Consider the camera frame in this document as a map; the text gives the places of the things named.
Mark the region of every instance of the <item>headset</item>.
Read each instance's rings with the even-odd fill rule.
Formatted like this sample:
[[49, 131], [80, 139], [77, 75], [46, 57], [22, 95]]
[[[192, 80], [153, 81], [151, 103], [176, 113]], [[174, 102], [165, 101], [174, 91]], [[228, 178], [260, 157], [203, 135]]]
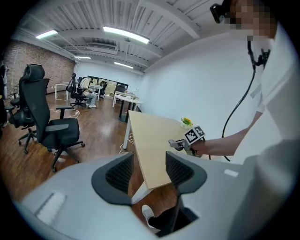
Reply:
[[[212, 16], [215, 19], [216, 23], [221, 23], [224, 19], [226, 21], [226, 23], [230, 23], [230, 24], [235, 24], [236, 23], [236, 18], [234, 18], [231, 14], [230, 14], [230, 5], [231, 5], [232, 0], [224, 0], [223, 3], [221, 5], [215, 3], [210, 7], [210, 11], [212, 13]], [[234, 110], [231, 112], [231, 114], [229, 115], [224, 128], [223, 128], [223, 132], [222, 132], [222, 138], [224, 138], [224, 133], [225, 133], [225, 129], [227, 126], [227, 123], [229, 121], [229, 119], [231, 118], [231, 116], [233, 115], [233, 113], [235, 112], [235, 110], [237, 110], [237, 108], [239, 107], [239, 105], [244, 101], [244, 99], [246, 98], [247, 94], [249, 93], [249, 90], [252, 86], [253, 80], [255, 78], [255, 74], [256, 74], [256, 66], [260, 66], [263, 65], [263, 68], [265, 68], [269, 55], [270, 55], [270, 49], [265, 52], [262, 49], [262, 54], [258, 57], [258, 61], [255, 61], [254, 59], [254, 54], [252, 52], [251, 49], [251, 41], [247, 42], [247, 49], [248, 49], [248, 54], [250, 56], [251, 59], [251, 64], [252, 64], [252, 68], [253, 68], [253, 75], [252, 75], [252, 79], [250, 81], [249, 87], [247, 89], [247, 91], [245, 92], [244, 96], [242, 97], [242, 99], [238, 102], [238, 104], [236, 105], [236, 107], [234, 108]]]

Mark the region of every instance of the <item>chair headrest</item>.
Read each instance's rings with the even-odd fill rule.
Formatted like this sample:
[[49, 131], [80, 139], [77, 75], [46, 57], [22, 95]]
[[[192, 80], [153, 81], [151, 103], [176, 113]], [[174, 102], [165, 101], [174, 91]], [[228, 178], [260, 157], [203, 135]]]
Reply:
[[45, 76], [45, 70], [39, 64], [27, 64], [23, 76], [27, 77], [27, 81], [35, 81]]

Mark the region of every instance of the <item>forearm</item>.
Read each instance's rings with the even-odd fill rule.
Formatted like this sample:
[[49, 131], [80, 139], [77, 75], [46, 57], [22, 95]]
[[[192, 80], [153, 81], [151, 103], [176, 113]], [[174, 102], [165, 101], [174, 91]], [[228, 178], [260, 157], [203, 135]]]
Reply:
[[203, 144], [203, 154], [214, 156], [232, 156], [243, 140], [249, 127], [228, 137], [207, 140]]

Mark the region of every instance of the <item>brick wall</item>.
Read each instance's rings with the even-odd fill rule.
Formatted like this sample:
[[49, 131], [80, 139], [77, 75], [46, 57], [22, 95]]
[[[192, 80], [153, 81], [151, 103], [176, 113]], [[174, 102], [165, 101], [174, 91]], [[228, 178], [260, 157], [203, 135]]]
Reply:
[[46, 50], [21, 41], [12, 40], [4, 53], [4, 64], [8, 66], [7, 91], [17, 92], [19, 79], [23, 76], [26, 64], [41, 64], [45, 70], [45, 78], [50, 78], [48, 93], [54, 92], [55, 83], [69, 82], [74, 70], [75, 62]]

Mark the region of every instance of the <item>potted plant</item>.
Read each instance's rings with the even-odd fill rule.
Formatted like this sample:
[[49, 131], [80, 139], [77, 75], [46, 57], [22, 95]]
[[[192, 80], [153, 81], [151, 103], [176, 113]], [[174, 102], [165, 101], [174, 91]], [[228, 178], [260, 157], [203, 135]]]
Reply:
[[181, 119], [181, 127], [184, 129], [190, 129], [193, 126], [193, 123], [188, 118]]

